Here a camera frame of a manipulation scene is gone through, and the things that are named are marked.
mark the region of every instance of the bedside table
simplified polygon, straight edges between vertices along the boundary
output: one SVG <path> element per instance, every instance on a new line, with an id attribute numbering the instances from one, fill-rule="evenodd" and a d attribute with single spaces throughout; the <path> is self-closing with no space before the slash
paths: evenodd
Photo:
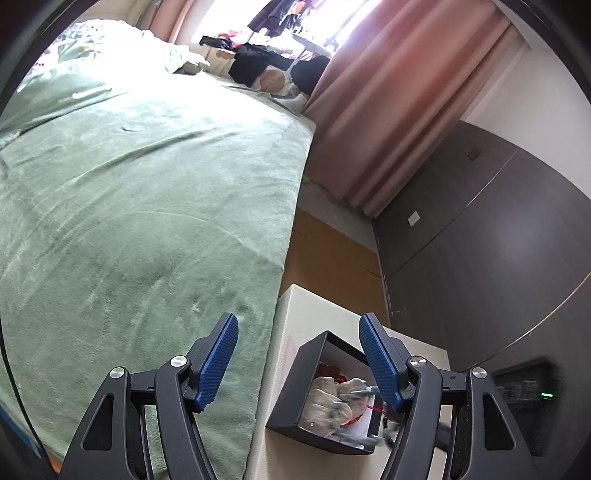
<path id="1" fill-rule="evenodd" d="M 345 310 L 297 285 L 289 287 L 277 303 L 271 344 L 256 411 L 255 433 L 244 480 L 379 480 L 390 455 L 381 445 L 371 455 L 335 455 L 265 428 L 300 346 L 325 330 L 362 351 L 359 315 Z M 427 358 L 437 368 L 449 369 L 447 352 L 386 328 L 400 338 L 412 355 Z M 441 408 L 440 421 L 451 422 L 452 407 Z M 429 480 L 443 475 L 446 453 L 435 448 Z"/>

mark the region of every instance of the wall socket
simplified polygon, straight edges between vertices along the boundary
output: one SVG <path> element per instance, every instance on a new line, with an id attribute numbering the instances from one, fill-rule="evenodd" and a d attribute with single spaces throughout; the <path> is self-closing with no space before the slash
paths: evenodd
<path id="1" fill-rule="evenodd" d="M 410 226 L 413 226 L 415 223 L 417 223 L 421 218 L 418 215 L 418 212 L 414 212 L 410 217 L 408 217 L 408 224 Z"/>

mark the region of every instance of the green bedsheet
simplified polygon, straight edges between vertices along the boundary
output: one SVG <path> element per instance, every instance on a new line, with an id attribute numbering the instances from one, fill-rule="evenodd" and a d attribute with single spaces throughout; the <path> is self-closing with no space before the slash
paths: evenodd
<path id="1" fill-rule="evenodd" d="M 158 368 L 234 312 L 236 351 L 197 422 L 218 478 L 242 478 L 312 131 L 201 73 L 75 110 L 0 150 L 0 311 L 53 452 L 65 454 L 111 368 Z M 18 416 L 4 373 L 0 401 Z"/>

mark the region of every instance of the black box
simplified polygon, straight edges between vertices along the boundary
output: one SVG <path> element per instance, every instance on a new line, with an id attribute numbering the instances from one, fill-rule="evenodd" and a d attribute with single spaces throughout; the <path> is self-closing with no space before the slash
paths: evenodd
<path id="1" fill-rule="evenodd" d="M 374 376 L 365 355 L 328 330 L 300 347 L 295 356 L 290 373 L 281 389 L 275 407 L 267 421 L 267 428 L 286 437 L 306 443 L 312 447 L 341 455 L 368 455 L 374 452 L 373 446 L 348 443 L 336 436 L 322 437 L 309 432 L 299 425 L 300 417 L 314 380 L 319 363 L 335 365 L 349 378 L 357 377 L 368 385 L 375 385 Z M 374 397 L 373 406 L 381 410 L 383 406 L 379 395 Z M 357 422 L 363 428 L 363 435 L 377 435 L 381 412 L 368 411 Z"/>

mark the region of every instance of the pink curtain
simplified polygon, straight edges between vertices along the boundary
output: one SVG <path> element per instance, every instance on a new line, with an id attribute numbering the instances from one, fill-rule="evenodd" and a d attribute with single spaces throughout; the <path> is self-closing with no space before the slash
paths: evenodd
<path id="1" fill-rule="evenodd" d="M 522 41 L 490 0 L 382 0 L 306 105 L 307 175 L 378 215 Z"/>
<path id="2" fill-rule="evenodd" d="M 175 43 L 178 32 L 195 0 L 163 0 L 150 30 L 161 40 Z"/>

